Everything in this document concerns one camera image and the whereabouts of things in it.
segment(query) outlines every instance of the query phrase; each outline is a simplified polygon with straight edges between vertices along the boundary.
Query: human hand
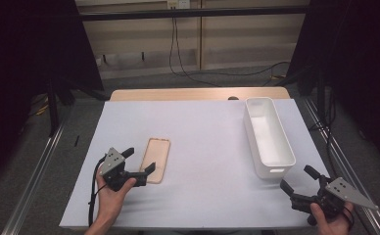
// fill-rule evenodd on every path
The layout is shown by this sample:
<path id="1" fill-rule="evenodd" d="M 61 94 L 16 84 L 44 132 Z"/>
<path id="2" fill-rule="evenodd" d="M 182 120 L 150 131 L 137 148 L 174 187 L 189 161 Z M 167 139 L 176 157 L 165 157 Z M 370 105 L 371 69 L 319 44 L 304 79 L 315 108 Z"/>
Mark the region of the human hand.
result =
<path id="1" fill-rule="evenodd" d="M 98 189 L 101 189 L 106 183 L 104 177 L 99 174 L 100 170 L 97 172 L 96 182 Z M 99 191 L 98 215 L 85 234 L 105 234 L 111 228 L 122 209 L 126 193 L 129 192 L 135 183 L 135 178 L 129 178 L 117 192 L 107 186 Z"/>
<path id="2" fill-rule="evenodd" d="M 351 216 L 350 212 L 353 210 L 353 204 L 346 202 L 345 207 L 346 209 L 343 210 L 343 213 L 346 216 Z M 325 219 L 324 212 L 322 211 L 321 207 L 318 204 L 312 203 L 310 205 L 311 212 L 315 217 L 315 220 L 317 221 L 318 226 L 318 235 L 347 235 L 349 234 L 349 222 L 348 220 L 342 215 L 339 214 L 337 217 L 334 218 L 334 220 L 327 222 Z"/>

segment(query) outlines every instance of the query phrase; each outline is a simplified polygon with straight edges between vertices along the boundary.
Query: wooden tabletop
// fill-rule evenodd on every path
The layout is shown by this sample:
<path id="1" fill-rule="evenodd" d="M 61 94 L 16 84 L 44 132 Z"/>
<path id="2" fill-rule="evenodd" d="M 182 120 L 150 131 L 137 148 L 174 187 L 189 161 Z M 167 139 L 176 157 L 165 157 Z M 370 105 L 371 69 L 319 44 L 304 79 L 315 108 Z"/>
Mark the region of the wooden tabletop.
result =
<path id="1" fill-rule="evenodd" d="M 111 101 L 246 100 L 252 97 L 290 99 L 284 87 L 219 87 L 116 90 Z"/>

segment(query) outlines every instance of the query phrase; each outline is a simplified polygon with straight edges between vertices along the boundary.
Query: wall outlet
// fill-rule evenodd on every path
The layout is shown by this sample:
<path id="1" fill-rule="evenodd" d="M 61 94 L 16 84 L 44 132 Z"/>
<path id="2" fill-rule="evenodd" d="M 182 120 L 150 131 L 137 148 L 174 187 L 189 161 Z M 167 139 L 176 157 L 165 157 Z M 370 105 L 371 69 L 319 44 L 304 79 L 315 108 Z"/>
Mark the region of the wall outlet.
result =
<path id="1" fill-rule="evenodd" d="M 178 9 L 190 9 L 190 0 L 178 0 Z"/>
<path id="2" fill-rule="evenodd" d="M 167 9 L 178 9 L 178 0 L 167 0 L 166 1 Z"/>

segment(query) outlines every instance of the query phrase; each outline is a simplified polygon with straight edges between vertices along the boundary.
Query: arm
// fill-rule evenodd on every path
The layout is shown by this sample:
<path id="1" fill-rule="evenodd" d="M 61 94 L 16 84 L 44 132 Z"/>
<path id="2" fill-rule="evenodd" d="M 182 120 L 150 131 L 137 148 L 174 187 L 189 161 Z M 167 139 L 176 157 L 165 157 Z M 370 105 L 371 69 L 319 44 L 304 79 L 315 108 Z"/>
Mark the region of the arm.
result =
<path id="1" fill-rule="evenodd" d="M 96 182 L 98 183 L 98 189 L 105 185 L 105 180 L 101 175 L 99 175 L 99 173 L 96 175 Z M 120 210 L 122 209 L 123 200 L 125 199 L 126 193 L 128 193 L 134 186 L 135 182 L 135 178 L 128 179 L 122 188 L 117 192 L 114 192 L 108 187 L 104 187 L 101 191 L 99 191 L 98 215 L 85 234 L 105 234 L 111 228 L 117 219 Z"/>
<path id="2" fill-rule="evenodd" d="M 339 214 L 333 221 L 327 222 L 324 212 L 318 204 L 311 204 L 311 212 L 317 221 L 318 235 L 347 235 L 349 234 L 349 222 L 342 214 Z M 353 204 L 346 202 L 345 207 L 351 212 Z M 349 216 L 349 212 L 344 210 L 344 214 Z"/>

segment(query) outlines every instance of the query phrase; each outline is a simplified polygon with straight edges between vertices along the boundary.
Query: white plastic container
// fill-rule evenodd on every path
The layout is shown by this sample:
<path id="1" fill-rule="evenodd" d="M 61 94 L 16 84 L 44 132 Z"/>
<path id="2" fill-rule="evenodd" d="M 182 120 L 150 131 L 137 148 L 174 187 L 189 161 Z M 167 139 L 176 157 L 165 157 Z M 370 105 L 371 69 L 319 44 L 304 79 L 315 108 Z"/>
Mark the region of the white plastic container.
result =
<path id="1" fill-rule="evenodd" d="M 273 101 L 248 99 L 244 122 L 257 175 L 282 179 L 296 160 Z"/>

